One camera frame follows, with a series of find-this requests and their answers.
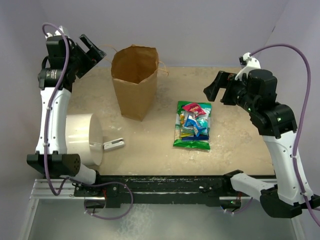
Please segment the red candy wrapper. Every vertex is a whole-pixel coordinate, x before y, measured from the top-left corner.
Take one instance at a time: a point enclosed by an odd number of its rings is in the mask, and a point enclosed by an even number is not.
[[[206,114],[206,112],[201,108],[201,106],[198,103],[190,103],[182,107],[187,112],[195,113],[196,117],[198,115]]]

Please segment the paper bag handle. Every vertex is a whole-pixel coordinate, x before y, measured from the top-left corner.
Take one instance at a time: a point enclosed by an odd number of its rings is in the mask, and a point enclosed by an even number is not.
[[[165,63],[163,61],[158,61],[158,63],[163,64],[164,69],[163,68],[158,68],[157,70],[158,71],[159,70],[164,71],[164,72],[166,72],[167,76],[169,76],[169,72],[167,71],[167,67],[166,67]]]
[[[100,46],[99,46],[99,48],[101,48],[101,47],[108,47],[108,48],[112,48],[113,50],[115,50],[115,52],[116,52],[116,53],[118,52],[118,51],[117,51],[117,49],[116,49],[114,46],[109,45],[109,44],[103,44],[103,45],[100,45]],[[112,61],[111,61],[109,58],[104,57],[103,59],[104,59],[104,60],[107,60],[109,63],[111,63],[111,64],[112,64]]]

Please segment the gray wall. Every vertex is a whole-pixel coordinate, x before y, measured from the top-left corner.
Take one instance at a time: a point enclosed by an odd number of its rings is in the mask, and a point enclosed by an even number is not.
[[[40,2],[48,20],[73,38],[85,33],[117,49],[154,46],[171,66],[238,66],[243,52],[264,46],[288,0]]]
[[[0,239],[18,239],[36,171],[26,155],[35,152],[41,120],[37,74],[46,54],[35,0],[0,2]]]
[[[314,193],[320,194],[320,1],[290,0],[271,34],[268,44],[288,43],[298,47],[311,67],[311,92],[303,122],[299,150],[306,177]],[[265,50],[259,57],[261,66],[278,78],[278,101],[289,105],[299,118],[306,91],[306,67],[294,51],[287,48]],[[320,238],[320,228],[307,211],[303,225],[308,240]]]

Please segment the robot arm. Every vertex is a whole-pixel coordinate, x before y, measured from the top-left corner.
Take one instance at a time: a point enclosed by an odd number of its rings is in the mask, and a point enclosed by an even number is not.
[[[85,184],[94,184],[97,173],[81,163],[78,154],[68,154],[66,144],[66,118],[69,99],[72,92],[72,84],[76,76],[81,78],[99,61],[105,57],[105,53],[98,49],[84,34],[81,41],[88,47],[88,52],[68,37],[67,30],[60,27],[66,35],[69,43],[68,66],[51,106],[48,122],[48,168],[53,177],[70,177]],[[58,31],[54,35],[46,37],[48,56],[42,62],[42,68],[38,74],[39,88],[41,89],[42,115],[41,129],[35,154],[27,156],[27,163],[38,172],[44,174],[44,132],[48,101],[62,73],[66,58],[66,47],[62,36]]]
[[[227,174],[230,187],[258,201],[268,215],[274,218],[293,218],[306,208],[304,197],[295,175],[292,154],[296,139],[297,123],[290,107],[276,102],[277,79],[260,68],[259,61],[246,53],[240,57],[244,68],[238,73],[220,71],[213,83],[204,89],[207,99],[214,102],[220,88],[225,92],[221,99],[224,105],[238,105],[250,115],[272,159],[277,185],[252,178],[242,171]],[[298,169],[311,206],[320,205],[308,185],[299,152]]]

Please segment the green plastic bag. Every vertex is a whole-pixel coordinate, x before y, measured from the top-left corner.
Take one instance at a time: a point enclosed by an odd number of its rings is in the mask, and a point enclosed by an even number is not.
[[[181,121],[180,114],[185,111],[182,107],[193,103],[192,101],[178,101],[176,119],[175,119],[175,130],[174,130],[174,147],[190,148],[190,149],[204,149],[210,150],[210,145],[208,140],[195,140],[195,141],[182,141],[181,139]],[[211,104],[208,102],[197,102],[201,108],[210,109],[208,118],[208,133],[210,132],[210,119],[211,119]]]

